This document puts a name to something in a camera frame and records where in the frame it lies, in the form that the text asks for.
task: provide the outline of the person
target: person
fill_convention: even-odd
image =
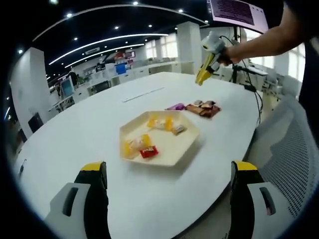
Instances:
[[[319,118],[316,94],[319,90],[319,27],[316,7],[301,0],[286,0],[279,26],[269,29],[251,41],[228,47],[226,55],[233,63],[245,58],[274,56],[305,43],[306,65],[299,103],[306,111],[315,139],[319,139]]]
[[[69,74],[66,76],[66,78],[68,78],[69,76],[71,76],[71,80],[72,80],[73,86],[77,86],[77,84],[78,84],[78,77],[77,77],[77,75],[75,74],[75,72],[69,71]]]

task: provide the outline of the chair backrest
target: chair backrest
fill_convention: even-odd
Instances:
[[[259,172],[289,201],[297,217],[319,184],[319,151],[302,106],[285,96],[256,129],[249,162],[266,162]]]

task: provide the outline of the white table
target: white table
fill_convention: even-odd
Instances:
[[[123,98],[161,90],[126,103]],[[201,136],[178,167],[150,167],[119,156],[119,127],[150,110],[176,103],[214,100],[222,108],[212,120],[185,111]],[[169,239],[194,223],[230,181],[231,161],[242,160],[258,119],[255,96],[240,85],[194,75],[162,72],[89,97],[42,126],[24,144],[21,187],[42,217],[49,202],[83,165],[107,163],[113,239]]]

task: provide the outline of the cable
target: cable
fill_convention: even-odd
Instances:
[[[233,43],[231,40],[229,40],[229,38],[228,38],[227,36],[221,35],[220,37],[225,37],[232,45],[234,45],[234,43]],[[246,66],[246,63],[244,62],[244,60],[242,60],[242,62],[244,63],[245,68],[248,69],[247,66]],[[254,87],[253,83],[251,82],[249,73],[248,73],[248,72],[246,72],[246,73],[247,73],[247,78],[248,78],[248,81],[249,81],[250,85],[251,85],[252,87]],[[258,121],[259,121],[259,124],[260,124],[260,122],[261,122],[261,111],[262,111],[262,109],[263,109],[263,107],[264,107],[264,104],[263,104],[263,100],[262,100],[260,94],[259,94],[259,93],[257,92],[257,90],[256,90],[256,87],[254,87],[254,88],[255,88],[254,95],[255,95],[255,98],[256,98],[257,107],[258,107],[258,114],[259,114]],[[257,95],[258,95],[258,97],[260,98],[260,102],[261,102],[261,107],[260,107],[260,109],[259,109],[259,102],[258,102],[258,99],[257,99]]]

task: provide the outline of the beige tray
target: beige tray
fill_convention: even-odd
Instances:
[[[159,119],[167,116],[173,118],[174,124],[182,124],[187,130],[175,136],[173,133],[150,129],[147,122],[151,116],[156,115]],[[159,151],[158,155],[152,159],[143,159],[139,154],[133,159],[124,157],[123,144],[125,140],[130,140],[147,133]],[[121,158],[134,163],[144,163],[150,165],[174,166],[184,155],[187,149],[199,136],[199,129],[181,111],[150,111],[141,114],[126,125],[120,127],[120,155]]]

